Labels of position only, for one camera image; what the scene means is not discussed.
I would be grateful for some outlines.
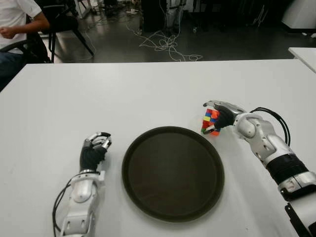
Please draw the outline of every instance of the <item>black cable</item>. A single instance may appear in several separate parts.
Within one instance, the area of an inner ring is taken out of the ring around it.
[[[252,111],[250,111],[250,113],[253,113],[253,112],[256,112],[256,111],[262,111],[262,112],[266,112],[270,115],[272,115],[282,126],[283,128],[283,131],[284,131],[284,137],[285,137],[285,143],[290,146],[291,144],[291,134],[290,134],[290,130],[286,124],[286,122],[284,121],[284,119],[279,115],[277,114],[276,112],[270,110],[270,109],[267,109],[267,108],[264,108],[264,107],[258,107]]]
[[[84,175],[84,174],[100,174],[100,172],[98,171],[89,171],[89,172],[85,172],[85,173],[81,173],[81,174],[77,174],[74,177],[72,177],[66,184],[66,186],[62,189],[62,191],[60,191],[60,193],[58,194],[55,203],[54,203],[54,207],[53,207],[53,211],[52,211],[52,220],[53,220],[53,231],[54,231],[54,237],[56,237],[56,229],[60,232],[61,229],[59,228],[59,226],[56,223],[56,211],[57,208],[62,200],[62,198],[65,195],[65,192],[67,190],[68,187],[70,187],[70,182],[73,178],[79,176],[79,175]]]

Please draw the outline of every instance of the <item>man's hand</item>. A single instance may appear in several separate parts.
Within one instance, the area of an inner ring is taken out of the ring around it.
[[[16,31],[14,27],[0,27],[0,34],[3,38],[13,39],[13,37],[16,35]]]

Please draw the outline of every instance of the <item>man's arm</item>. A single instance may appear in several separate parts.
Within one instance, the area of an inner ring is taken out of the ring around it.
[[[29,24],[23,26],[0,27],[0,34],[6,39],[12,39],[16,34],[33,33],[48,28],[49,22],[45,15],[41,12],[36,17],[34,17],[34,21]]]

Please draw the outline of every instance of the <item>robotic hand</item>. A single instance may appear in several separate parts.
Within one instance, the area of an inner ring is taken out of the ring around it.
[[[85,139],[80,155],[80,173],[68,184],[73,190],[60,236],[94,236],[98,188],[104,185],[105,176],[105,171],[99,173],[96,170],[111,143],[111,135],[105,132],[97,132]]]
[[[276,135],[272,124],[260,116],[222,101],[209,101],[220,112],[217,122],[204,132],[234,126],[234,131],[250,144],[254,155],[278,184],[289,203],[285,207],[300,237],[316,237],[316,174],[310,172],[288,145]]]

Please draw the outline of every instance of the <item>round black tray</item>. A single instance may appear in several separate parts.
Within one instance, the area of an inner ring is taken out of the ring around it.
[[[224,186],[215,148],[180,127],[159,127],[139,136],[125,154],[122,177],[128,195],[142,211],[170,222],[205,214]]]

